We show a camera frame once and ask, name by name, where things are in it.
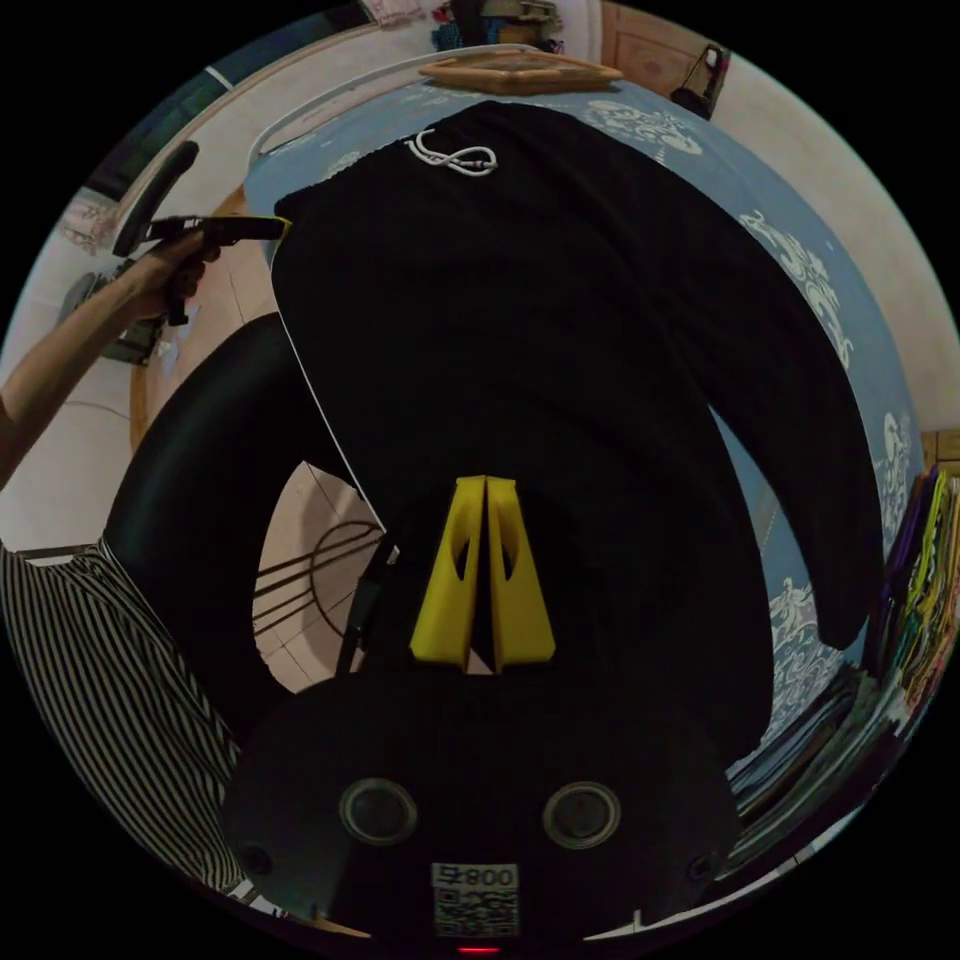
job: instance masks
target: wooden door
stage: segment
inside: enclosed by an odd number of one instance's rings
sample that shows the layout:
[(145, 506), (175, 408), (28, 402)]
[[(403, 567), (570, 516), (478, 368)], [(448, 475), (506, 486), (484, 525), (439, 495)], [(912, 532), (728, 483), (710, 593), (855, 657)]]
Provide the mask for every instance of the wooden door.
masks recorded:
[[(662, 97), (669, 97), (683, 85), (711, 43), (706, 37), (651, 13), (617, 3), (603, 4), (602, 63)], [(702, 93), (708, 79), (709, 70), (701, 63), (688, 86)]]

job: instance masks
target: label sticker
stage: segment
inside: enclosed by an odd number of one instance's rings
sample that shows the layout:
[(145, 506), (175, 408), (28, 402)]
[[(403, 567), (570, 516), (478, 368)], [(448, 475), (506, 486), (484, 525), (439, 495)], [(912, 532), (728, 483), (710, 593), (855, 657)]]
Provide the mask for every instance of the label sticker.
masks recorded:
[(431, 872), (438, 937), (520, 935), (520, 874), (515, 863), (435, 863)]

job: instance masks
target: white drawstring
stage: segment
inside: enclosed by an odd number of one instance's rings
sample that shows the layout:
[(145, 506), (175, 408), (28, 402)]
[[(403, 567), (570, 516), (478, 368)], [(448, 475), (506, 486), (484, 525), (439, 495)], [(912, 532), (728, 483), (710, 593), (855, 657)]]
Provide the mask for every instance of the white drawstring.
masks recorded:
[[(423, 145), (423, 138), (428, 133), (433, 133), (433, 130), (424, 130), (423, 133), (417, 134), (416, 139), (405, 140), (404, 143), (418, 160), (422, 160), (431, 167), (449, 167), (465, 177), (485, 177), (497, 169), (497, 155), (489, 147), (465, 147), (463, 150), (457, 150), (456, 153), (437, 153), (436, 150), (429, 150)], [(471, 153), (484, 153), (487, 159), (463, 159)]]

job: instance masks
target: striped shirt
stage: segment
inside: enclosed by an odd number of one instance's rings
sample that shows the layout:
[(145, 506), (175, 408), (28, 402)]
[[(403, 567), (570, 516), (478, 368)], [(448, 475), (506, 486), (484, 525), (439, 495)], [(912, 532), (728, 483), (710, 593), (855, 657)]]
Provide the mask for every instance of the striped shirt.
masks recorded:
[(219, 825), (239, 748), (106, 544), (53, 566), (0, 544), (0, 617), (47, 729), (113, 818), (204, 886), (241, 883)]

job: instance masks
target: human hand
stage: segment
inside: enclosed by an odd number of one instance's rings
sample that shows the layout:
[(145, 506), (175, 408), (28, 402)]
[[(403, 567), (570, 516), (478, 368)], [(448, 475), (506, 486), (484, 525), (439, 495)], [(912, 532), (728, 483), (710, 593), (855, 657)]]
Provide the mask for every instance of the human hand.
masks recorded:
[(219, 247), (204, 246), (202, 230), (157, 244), (115, 281), (123, 288), (125, 319), (151, 320), (170, 309), (171, 299), (192, 297), (206, 265), (219, 256)]

